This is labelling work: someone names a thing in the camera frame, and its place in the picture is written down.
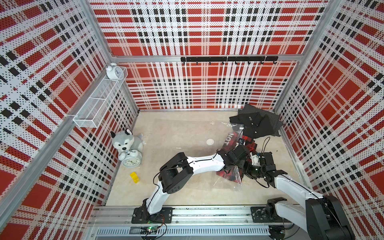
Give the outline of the red black plaid shirt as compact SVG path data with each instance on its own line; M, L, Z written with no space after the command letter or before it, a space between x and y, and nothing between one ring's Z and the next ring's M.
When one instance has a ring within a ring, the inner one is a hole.
M228 134L219 151L224 154L225 166L216 175L238 184L244 176L254 180L256 167L253 166L251 157L256 155L256 148L257 144L252 138L242 137L235 132Z

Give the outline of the clear vacuum bag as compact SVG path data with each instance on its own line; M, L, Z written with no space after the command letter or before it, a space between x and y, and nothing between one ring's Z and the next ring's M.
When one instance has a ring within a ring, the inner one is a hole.
M240 185L242 176L255 181L264 179L266 165L254 166L251 158L250 150L243 143L230 151L221 149L204 157L188 157L180 152L160 168L155 193L166 196L174 194L187 185L191 178L208 172L231 187Z

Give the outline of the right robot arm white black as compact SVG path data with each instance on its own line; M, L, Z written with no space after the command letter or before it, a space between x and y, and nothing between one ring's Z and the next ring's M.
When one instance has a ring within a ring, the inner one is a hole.
M245 161L242 171L250 179L262 179L266 187L275 188L295 201L292 204L282 197L269 199L265 216L270 221L288 220L306 231L312 240L356 238L340 201L308 189L285 171L277 170L272 153L262 153L256 166Z

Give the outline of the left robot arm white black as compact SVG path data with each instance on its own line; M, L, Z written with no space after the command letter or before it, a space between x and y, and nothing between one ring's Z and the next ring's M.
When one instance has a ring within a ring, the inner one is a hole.
M171 194L181 190L192 176L206 172L229 171L231 167L241 168L250 151L243 145L226 152L217 151L203 157L187 157L181 152L166 162L156 175L158 182L152 195L143 200L143 218L147 221L157 215Z

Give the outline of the yellow small block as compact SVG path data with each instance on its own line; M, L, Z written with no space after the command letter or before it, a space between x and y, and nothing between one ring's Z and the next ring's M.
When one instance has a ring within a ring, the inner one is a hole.
M135 184L137 184L137 183L140 181L140 178L139 178L139 176L137 175L136 172L132 172L132 173L130 174L130 177L132 178L132 180L133 180L133 182L134 182Z

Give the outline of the white alarm clock on table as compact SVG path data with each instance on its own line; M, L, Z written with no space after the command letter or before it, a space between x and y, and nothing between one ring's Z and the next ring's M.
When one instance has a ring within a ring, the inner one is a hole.
M138 150L125 151L123 156L122 165L125 168L136 168L142 162L142 153Z

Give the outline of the husky plush toy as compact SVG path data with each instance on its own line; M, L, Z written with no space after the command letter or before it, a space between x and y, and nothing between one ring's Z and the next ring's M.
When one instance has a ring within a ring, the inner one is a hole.
M123 161L128 156L128 151L143 151L143 134L135 136L131 130L125 129L118 133L110 131L110 135L113 147L118 151L118 159L120 161Z

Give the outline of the small circuit board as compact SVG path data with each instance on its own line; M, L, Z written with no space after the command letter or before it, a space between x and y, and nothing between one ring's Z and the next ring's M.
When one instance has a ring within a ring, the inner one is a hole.
M129 234L130 235L157 235L158 227L131 227Z

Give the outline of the white alarm clock on shelf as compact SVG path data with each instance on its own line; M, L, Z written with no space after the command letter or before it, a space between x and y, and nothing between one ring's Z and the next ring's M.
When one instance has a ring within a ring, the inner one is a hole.
M110 63L106 67L107 78L110 80L121 80L124 76L124 70L116 63Z

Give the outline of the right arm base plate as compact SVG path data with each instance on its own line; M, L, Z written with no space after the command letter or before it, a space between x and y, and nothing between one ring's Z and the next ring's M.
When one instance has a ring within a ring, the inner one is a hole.
M290 223L288 220L283 220L280 217L268 217L266 207L251 207L251 217L253 223Z

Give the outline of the black hook rail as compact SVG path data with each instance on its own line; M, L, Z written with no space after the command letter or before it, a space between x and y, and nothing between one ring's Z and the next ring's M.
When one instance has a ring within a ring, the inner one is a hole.
M253 56L253 57L181 57L182 63L203 63L203 62L277 62L278 56Z

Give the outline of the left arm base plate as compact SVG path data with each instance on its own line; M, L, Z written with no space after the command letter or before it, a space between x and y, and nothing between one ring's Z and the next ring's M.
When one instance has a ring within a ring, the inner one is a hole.
M173 217L173 208L162 208L160 212L149 215L144 207L134 209L132 224L149 224L150 222L170 224Z

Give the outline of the aluminium mounting rail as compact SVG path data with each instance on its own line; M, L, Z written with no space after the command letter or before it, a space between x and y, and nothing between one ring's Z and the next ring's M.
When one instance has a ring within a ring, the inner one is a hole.
M253 223L251 207L264 205L217 205L217 206L172 206L172 222L170 226L229 226L229 225L286 225L292 223ZM95 227L127 227L136 206L96 207L91 213L88 226Z

